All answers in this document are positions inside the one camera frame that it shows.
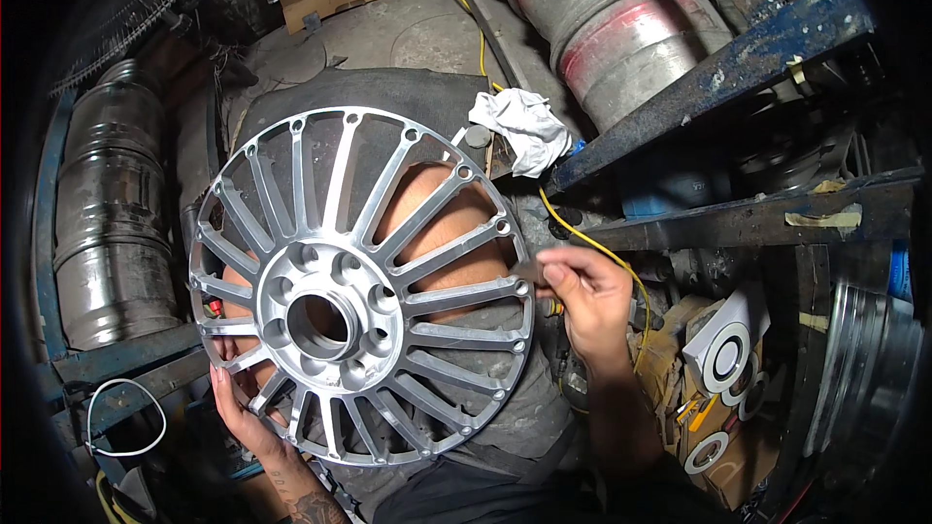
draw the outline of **wheel rim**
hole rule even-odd
[[[342,119],[342,128],[320,203],[313,178],[315,162],[320,159],[314,157],[306,128],[334,118]],[[365,147],[358,127],[370,120],[396,126],[398,144],[352,220],[349,196],[356,159]],[[275,137],[291,139],[290,193],[276,182],[271,170],[274,161],[266,154]],[[434,156],[440,154],[430,160],[453,166],[450,175],[375,245],[376,227],[402,174],[425,160],[428,144]],[[234,185],[234,171],[245,164],[261,206],[258,214],[247,207],[242,191]],[[459,238],[396,265],[399,253],[472,183],[482,187],[496,214]],[[212,225],[218,204],[231,228],[220,230]],[[231,229],[241,237],[240,246],[230,239]],[[390,465],[432,457],[474,435],[514,390],[530,346],[533,291],[527,280],[514,275],[419,293],[412,292],[411,286],[499,238],[510,239],[519,261],[525,261],[528,254],[517,232],[516,220],[482,170],[432,130],[370,108],[308,111],[276,122],[247,141],[214,181],[192,243],[192,307],[215,366],[235,374],[265,360],[275,364],[277,370],[256,396],[249,399],[239,387],[236,390],[243,404],[298,448],[351,465]],[[256,259],[244,250],[247,247]],[[219,279],[216,271],[209,271],[212,258],[231,267],[251,287]],[[203,312],[204,294],[242,306],[251,316],[210,319]],[[473,329],[455,326],[456,320],[447,324],[423,320],[428,314],[503,298],[521,304],[517,329]],[[331,316],[335,325],[321,332],[310,320],[309,308]],[[260,344],[224,361],[212,340],[224,336],[254,337]],[[511,365],[506,374],[493,378],[452,364],[435,354],[438,349],[508,353]],[[437,384],[481,395],[487,404],[467,413],[449,394],[440,396],[433,389]],[[294,401],[291,416],[286,418],[288,427],[266,415],[269,402],[285,389]],[[377,436],[379,429],[384,433],[384,425],[376,426],[378,416],[390,425],[394,436]],[[413,417],[418,416],[440,427],[425,430],[416,425]],[[320,437],[307,435],[313,433],[314,425],[318,432],[322,427]]]

